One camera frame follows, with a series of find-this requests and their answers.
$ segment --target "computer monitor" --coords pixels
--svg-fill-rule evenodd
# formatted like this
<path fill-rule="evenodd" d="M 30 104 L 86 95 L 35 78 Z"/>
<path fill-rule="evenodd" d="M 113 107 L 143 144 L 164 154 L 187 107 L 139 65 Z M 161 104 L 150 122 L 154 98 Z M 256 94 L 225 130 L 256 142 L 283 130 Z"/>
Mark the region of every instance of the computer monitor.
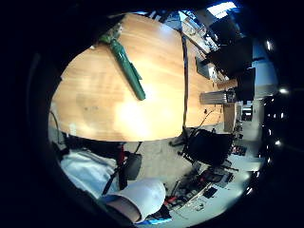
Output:
<path fill-rule="evenodd" d="M 231 45 L 211 51 L 206 58 L 229 78 L 236 72 L 251 67 L 253 62 L 253 39 L 243 37 Z"/>
<path fill-rule="evenodd" d="M 237 24 L 230 15 L 224 16 L 210 25 L 210 29 L 217 35 L 218 43 L 230 45 L 241 38 Z"/>
<path fill-rule="evenodd" d="M 235 73 L 237 87 L 235 88 L 238 101 L 253 101 L 255 98 L 256 69 L 248 68 Z"/>

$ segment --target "black cable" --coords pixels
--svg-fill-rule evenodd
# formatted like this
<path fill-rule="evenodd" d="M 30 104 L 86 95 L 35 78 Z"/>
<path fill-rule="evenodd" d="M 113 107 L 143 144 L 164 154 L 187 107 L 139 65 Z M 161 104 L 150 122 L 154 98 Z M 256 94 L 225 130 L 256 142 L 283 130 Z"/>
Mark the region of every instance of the black cable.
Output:
<path fill-rule="evenodd" d="M 59 125 L 58 125 L 58 121 L 56 119 L 56 116 L 51 110 L 49 111 L 49 113 L 52 115 L 52 117 L 55 121 L 56 129 L 57 129 L 57 143 L 58 144 L 64 144 L 64 142 L 60 142 L 60 139 L 59 139 Z"/>
<path fill-rule="evenodd" d="M 143 143 L 143 142 L 139 142 L 139 144 L 138 144 L 138 146 L 137 146 L 137 148 L 136 148 L 134 154 L 136 154 L 136 153 L 139 151 L 139 148 L 141 147 L 142 143 Z"/>
<path fill-rule="evenodd" d="M 183 73 L 184 73 L 184 98 L 183 98 L 183 119 L 182 119 L 182 134 L 185 138 L 185 141 L 188 141 L 188 136 L 186 132 L 186 118 L 187 118 L 187 110 L 188 110 L 188 85 L 189 85 L 189 75 L 188 75 L 188 49 L 187 49 L 187 41 L 185 35 L 182 33 L 181 35 L 181 43 L 182 43 L 182 52 L 183 52 Z"/>

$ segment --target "green tube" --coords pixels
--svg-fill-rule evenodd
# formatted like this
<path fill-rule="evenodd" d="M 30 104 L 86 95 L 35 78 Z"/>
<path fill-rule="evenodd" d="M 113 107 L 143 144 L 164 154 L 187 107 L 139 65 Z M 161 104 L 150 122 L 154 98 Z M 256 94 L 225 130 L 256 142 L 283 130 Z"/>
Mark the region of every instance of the green tube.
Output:
<path fill-rule="evenodd" d="M 130 83 L 136 97 L 141 101 L 144 100 L 145 94 L 140 83 L 141 76 L 137 72 L 136 68 L 134 68 L 134 66 L 132 66 L 132 64 L 127 59 L 124 47 L 115 39 L 111 41 L 110 47 L 117 61 L 119 62 L 127 81 Z"/>

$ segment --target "white sleeve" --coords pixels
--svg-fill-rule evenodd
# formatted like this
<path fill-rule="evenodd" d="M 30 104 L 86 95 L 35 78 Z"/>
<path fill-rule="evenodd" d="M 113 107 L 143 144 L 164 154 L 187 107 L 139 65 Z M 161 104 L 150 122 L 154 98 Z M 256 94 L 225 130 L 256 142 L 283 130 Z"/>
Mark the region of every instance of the white sleeve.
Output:
<path fill-rule="evenodd" d="M 89 192 L 98 199 L 114 173 L 114 160 L 101 158 L 89 152 L 71 152 L 64 156 L 61 166 L 68 178 L 76 187 Z M 116 178 L 113 180 L 108 193 L 119 191 Z"/>

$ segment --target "wooden table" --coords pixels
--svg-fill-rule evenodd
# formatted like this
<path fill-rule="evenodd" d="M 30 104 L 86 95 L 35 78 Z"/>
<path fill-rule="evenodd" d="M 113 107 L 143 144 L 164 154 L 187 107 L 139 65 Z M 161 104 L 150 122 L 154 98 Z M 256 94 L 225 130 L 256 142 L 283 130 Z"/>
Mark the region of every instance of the wooden table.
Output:
<path fill-rule="evenodd" d="M 60 129 L 99 141 L 153 141 L 179 136 L 183 117 L 184 72 L 180 34 L 158 21 L 128 14 L 119 42 L 142 76 L 146 99 L 139 101 L 109 46 L 87 49 L 69 63 L 53 100 Z M 217 90 L 197 73 L 190 42 L 186 125 L 223 122 L 222 105 L 200 104 L 202 91 Z"/>

